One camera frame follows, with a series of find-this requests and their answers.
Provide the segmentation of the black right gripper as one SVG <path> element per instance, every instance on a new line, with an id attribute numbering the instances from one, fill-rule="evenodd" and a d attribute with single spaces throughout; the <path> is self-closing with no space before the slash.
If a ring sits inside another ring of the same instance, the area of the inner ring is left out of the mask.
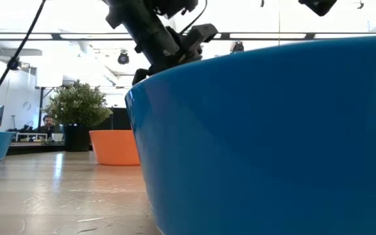
<path id="1" fill-rule="evenodd" d="M 318 16 L 325 16 L 336 4 L 337 0 L 298 0 L 301 5 L 305 5 Z"/>

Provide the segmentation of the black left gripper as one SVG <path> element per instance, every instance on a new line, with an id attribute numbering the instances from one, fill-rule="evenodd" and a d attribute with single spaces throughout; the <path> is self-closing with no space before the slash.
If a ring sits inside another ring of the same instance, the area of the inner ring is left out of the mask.
<path id="1" fill-rule="evenodd" d="M 132 85 L 148 76 L 202 59 L 203 42 L 209 42 L 218 33 L 210 24 L 195 25 L 186 35 L 180 35 L 171 27 L 160 26 L 158 30 L 136 41 L 135 50 L 143 53 L 150 63 L 148 69 L 138 69 Z"/>

